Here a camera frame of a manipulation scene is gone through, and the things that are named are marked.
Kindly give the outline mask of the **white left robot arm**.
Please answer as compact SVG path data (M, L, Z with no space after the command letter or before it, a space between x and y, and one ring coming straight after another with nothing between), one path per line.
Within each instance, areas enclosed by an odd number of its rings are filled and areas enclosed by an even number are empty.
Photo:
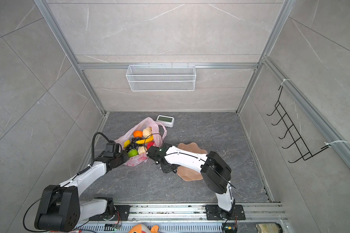
M96 180L128 159L123 146L110 139L98 156L91 148L91 162L86 168L58 185L44 188L41 198L36 201L39 206L32 232L70 232L81 220L95 216L107 219L115 217L117 210L113 198L98 197L83 203L79 198Z

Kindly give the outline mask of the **green fake apple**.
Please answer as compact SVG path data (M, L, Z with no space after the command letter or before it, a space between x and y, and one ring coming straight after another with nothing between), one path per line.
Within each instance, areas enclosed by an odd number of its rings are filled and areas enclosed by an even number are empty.
M139 155L139 153L136 149L129 150L127 154L128 154L129 158Z

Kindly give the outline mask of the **red fake fruit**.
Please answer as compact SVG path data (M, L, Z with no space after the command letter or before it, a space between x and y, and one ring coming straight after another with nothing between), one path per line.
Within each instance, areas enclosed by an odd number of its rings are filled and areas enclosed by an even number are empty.
M151 141L147 144L146 148L149 150L152 146L156 146L154 141Z

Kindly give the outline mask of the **white digital clock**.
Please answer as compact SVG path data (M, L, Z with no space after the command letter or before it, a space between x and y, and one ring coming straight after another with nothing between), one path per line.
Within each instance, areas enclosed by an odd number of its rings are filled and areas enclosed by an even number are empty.
M156 122L162 123L165 127L173 128L175 118L170 116L158 115Z

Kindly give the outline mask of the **black fake grapes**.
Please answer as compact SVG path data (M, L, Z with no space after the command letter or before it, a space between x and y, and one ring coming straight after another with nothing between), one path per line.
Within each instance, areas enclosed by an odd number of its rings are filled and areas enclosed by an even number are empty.
M126 147L125 147L125 150L127 152L130 152L131 150L135 149L137 150L137 148L139 147L139 145L136 143L136 141L133 141L133 142L130 142L130 144L128 144Z

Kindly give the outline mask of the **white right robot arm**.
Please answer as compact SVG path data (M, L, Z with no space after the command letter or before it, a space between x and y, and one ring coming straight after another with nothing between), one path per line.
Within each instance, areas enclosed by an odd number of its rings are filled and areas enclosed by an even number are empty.
M234 188L231 168L218 153L193 153L164 143L161 147L151 146L147 156L161 165L163 173L175 173L182 166L201 174L207 187L216 194L218 207L215 215L221 219L229 219L233 215L235 200L231 192Z

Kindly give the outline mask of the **pink plastic shopping bag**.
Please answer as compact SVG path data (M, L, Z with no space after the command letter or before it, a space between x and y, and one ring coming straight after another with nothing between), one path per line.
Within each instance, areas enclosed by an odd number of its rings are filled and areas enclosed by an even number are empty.
M129 160L124 163L128 167L134 167L148 159L147 151L151 146L161 146L167 135L164 124L147 117L139 124L131 128L115 142L127 152Z

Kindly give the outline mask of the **yellow fake banana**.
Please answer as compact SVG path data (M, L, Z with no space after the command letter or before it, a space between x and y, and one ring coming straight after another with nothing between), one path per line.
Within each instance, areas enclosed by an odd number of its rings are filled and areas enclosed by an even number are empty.
M137 143L138 145L143 145L143 144L147 144L147 143L149 143L149 142L151 142L151 141L153 141L153 140L154 140L154 136L151 135L149 138L136 141L136 143Z

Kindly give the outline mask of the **orange plush toy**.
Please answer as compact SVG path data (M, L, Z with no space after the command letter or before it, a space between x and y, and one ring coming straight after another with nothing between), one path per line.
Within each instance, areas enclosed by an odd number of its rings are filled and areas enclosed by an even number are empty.
M129 233L159 233L159 226L155 225L149 229L144 224L137 224L131 228Z

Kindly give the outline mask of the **orange fake orange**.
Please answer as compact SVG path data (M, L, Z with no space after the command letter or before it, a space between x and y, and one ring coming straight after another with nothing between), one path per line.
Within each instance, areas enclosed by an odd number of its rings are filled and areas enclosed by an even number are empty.
M143 132L142 131L134 131L133 132L133 137L134 138L142 138L143 137Z

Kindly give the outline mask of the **beige fake fruit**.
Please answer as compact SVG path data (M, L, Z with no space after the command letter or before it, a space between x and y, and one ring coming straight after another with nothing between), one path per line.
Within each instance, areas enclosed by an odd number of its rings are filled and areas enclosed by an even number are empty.
M138 147L138 154L147 154L147 148L145 146Z

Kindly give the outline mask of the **yellow fake lemon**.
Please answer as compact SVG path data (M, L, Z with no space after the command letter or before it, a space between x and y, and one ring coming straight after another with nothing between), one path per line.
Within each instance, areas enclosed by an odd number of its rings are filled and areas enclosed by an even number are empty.
M123 148L125 149L126 147L128 147L130 145L131 141L130 140L127 140L124 145L123 145Z

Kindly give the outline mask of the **pink wavy plate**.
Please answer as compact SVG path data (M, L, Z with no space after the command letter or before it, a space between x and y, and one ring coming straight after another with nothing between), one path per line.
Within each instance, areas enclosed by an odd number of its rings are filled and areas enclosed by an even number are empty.
M190 144L180 143L178 148L181 150L185 150L188 152L199 153L199 154L207 154L208 152L204 149L201 149L196 143L192 142ZM189 169L184 166L179 166L177 169L177 174L185 181L199 181L202 180L203 177L200 173L195 170Z

